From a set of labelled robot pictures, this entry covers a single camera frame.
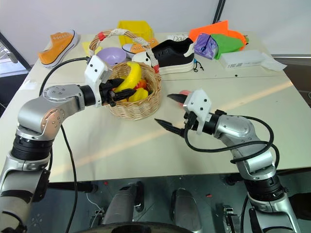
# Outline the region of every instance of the black sneaker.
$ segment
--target black sneaker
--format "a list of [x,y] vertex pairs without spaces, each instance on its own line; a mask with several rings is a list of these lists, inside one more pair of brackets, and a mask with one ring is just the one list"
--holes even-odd
[[[193,69],[194,49],[193,41],[187,38],[183,41],[166,40],[152,49],[159,62],[160,74],[187,72]],[[151,66],[147,52],[140,52],[133,56],[132,61],[144,62]]]

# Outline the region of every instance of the orange cloth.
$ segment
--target orange cloth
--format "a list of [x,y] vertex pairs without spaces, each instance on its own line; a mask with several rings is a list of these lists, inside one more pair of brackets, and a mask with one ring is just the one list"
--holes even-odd
[[200,33],[206,33],[206,34],[224,34],[228,35],[228,20],[221,21],[219,23],[214,23],[210,25],[206,25],[201,28],[194,28],[190,30],[189,38],[194,42],[198,38],[198,35]]
[[230,37],[238,38],[240,39],[244,46],[240,48],[240,50],[244,49],[245,45],[247,44],[246,38],[244,35],[242,35],[240,32],[229,30],[229,23],[228,20],[221,21],[218,23],[206,25],[201,28],[194,28],[190,30],[189,38],[194,42],[198,38],[200,33],[206,33],[206,34],[223,34]]

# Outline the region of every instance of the yellow box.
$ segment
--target yellow box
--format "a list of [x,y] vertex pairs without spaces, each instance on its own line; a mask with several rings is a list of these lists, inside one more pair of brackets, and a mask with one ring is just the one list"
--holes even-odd
[[[148,25],[146,21],[122,20],[122,21],[119,21],[118,28],[127,29],[130,32],[134,33],[135,35],[144,38],[145,40],[149,40],[154,36],[152,28]],[[119,40],[120,40],[121,46],[124,44],[133,43],[131,38],[124,36],[124,35],[119,35]]]

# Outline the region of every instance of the wicker basket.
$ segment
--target wicker basket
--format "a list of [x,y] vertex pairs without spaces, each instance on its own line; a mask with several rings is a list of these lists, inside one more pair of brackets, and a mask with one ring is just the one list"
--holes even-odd
[[[150,66],[139,63],[141,67],[141,74],[143,79],[147,82],[147,89],[152,91],[152,93],[145,99],[139,100],[136,102],[116,102],[116,106],[111,107],[109,110],[115,116],[122,117],[128,120],[139,120],[145,117],[150,116],[160,107],[161,100],[161,77],[159,75],[159,65],[157,60],[155,59],[154,54],[150,48],[148,42],[146,42],[143,38],[137,37],[133,33],[125,30],[125,29],[114,29],[110,31],[100,32],[98,33],[93,41],[90,43],[90,54],[94,54],[94,51],[98,47],[100,41],[102,41],[106,37],[110,37],[113,35],[125,35],[133,39],[134,42],[138,42],[144,46],[146,49],[153,68]],[[130,72],[130,67],[124,63],[117,64],[113,66],[113,72],[111,75],[111,79],[119,78],[121,76],[127,76]]]

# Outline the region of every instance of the pink object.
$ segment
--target pink object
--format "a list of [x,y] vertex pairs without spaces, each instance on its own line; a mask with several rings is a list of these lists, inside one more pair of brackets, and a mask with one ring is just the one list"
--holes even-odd
[[188,91],[188,90],[182,90],[179,92],[180,94],[183,94],[183,95],[188,95],[189,93],[191,93],[191,91]]

